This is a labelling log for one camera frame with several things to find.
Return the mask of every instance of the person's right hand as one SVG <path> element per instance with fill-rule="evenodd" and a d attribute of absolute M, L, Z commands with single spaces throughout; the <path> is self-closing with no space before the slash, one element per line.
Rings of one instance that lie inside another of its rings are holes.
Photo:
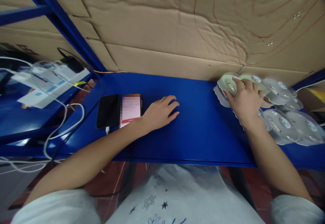
<path fill-rule="evenodd" d="M 237 86 L 236 96 L 224 89 L 230 107 L 235 112 L 239 122 L 247 129 L 261 123 L 258 110 L 263 102 L 263 92 L 258 90 L 258 84 L 250 80 L 233 78 Z"/>
<path fill-rule="evenodd" d="M 174 95 L 157 100 L 156 102 L 152 103 L 143 116 L 139 118 L 139 121 L 141 121 L 142 127 L 144 127 L 146 130 L 146 133 L 166 126 L 172 120 L 174 120 L 176 116 L 178 116 L 178 111 L 172 115 L 169 115 L 173 109 L 179 106 L 177 101 L 169 104 L 172 100 L 176 100 Z"/>

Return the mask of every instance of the printed design on shirt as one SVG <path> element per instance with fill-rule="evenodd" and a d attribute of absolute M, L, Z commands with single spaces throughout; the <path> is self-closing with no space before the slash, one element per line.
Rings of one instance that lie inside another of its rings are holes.
<path fill-rule="evenodd" d="M 162 205 L 162 209 L 166 209 L 166 207 L 168 206 L 167 202 L 164 202 Z"/>
<path fill-rule="evenodd" d="M 159 223 L 160 217 L 155 214 L 153 218 L 148 218 L 148 224 L 165 224 L 165 221 Z M 183 224 L 186 221 L 186 218 L 182 222 L 176 222 L 176 218 L 174 218 L 171 224 Z"/>
<path fill-rule="evenodd" d="M 150 195 L 150 197 L 145 200 L 145 204 L 142 206 L 142 208 L 147 210 L 150 205 L 154 205 L 155 198 L 156 196 Z"/>
<path fill-rule="evenodd" d="M 160 186 L 160 183 L 158 182 L 159 181 L 159 178 L 160 176 L 155 176 L 154 179 L 156 179 L 156 183 L 153 185 L 153 187 L 156 189 L 158 186 Z"/>
<path fill-rule="evenodd" d="M 132 212 L 135 210 L 135 207 L 133 207 L 133 209 L 130 211 L 130 214 L 132 214 Z"/>

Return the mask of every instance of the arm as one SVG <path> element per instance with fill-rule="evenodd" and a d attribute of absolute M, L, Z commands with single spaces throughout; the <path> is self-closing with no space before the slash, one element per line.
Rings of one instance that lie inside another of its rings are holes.
<path fill-rule="evenodd" d="M 179 112 L 175 96 L 163 97 L 152 103 L 144 115 L 125 127 L 98 139 L 80 149 L 63 163 L 51 170 L 35 186 L 25 204 L 46 194 L 80 187 L 93 179 L 123 148 L 149 132 L 166 126 Z"/>
<path fill-rule="evenodd" d="M 297 170 L 268 133 L 263 119 L 258 116 L 263 102 L 258 84 L 247 79 L 234 81 L 237 85 L 236 97 L 228 90 L 224 92 L 247 133 L 256 164 L 267 182 L 283 193 L 313 202 Z"/>

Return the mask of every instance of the yellow tag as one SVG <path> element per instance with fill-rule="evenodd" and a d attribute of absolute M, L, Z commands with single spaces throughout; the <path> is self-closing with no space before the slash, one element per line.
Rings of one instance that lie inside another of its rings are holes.
<path fill-rule="evenodd" d="M 85 83 L 86 83 L 85 81 L 80 81 L 80 82 L 75 83 L 74 85 L 77 87 L 78 85 L 85 84 Z"/>
<path fill-rule="evenodd" d="M 309 89 L 310 92 L 312 92 L 317 98 L 319 98 L 322 102 L 325 103 L 325 93 L 324 92 L 320 92 L 317 90 L 313 90 L 313 89 Z"/>

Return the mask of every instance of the star print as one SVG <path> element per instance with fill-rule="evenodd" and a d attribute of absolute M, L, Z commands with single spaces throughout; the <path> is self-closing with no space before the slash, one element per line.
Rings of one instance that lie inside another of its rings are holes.
<path fill-rule="evenodd" d="M 166 209 L 166 207 L 168 206 L 167 202 L 164 202 L 164 204 L 161 205 L 162 206 L 162 209 Z"/>
<path fill-rule="evenodd" d="M 130 214 L 132 213 L 132 211 L 134 211 L 135 210 L 135 207 L 133 207 L 133 209 L 131 210 L 131 212 L 130 212 Z"/>

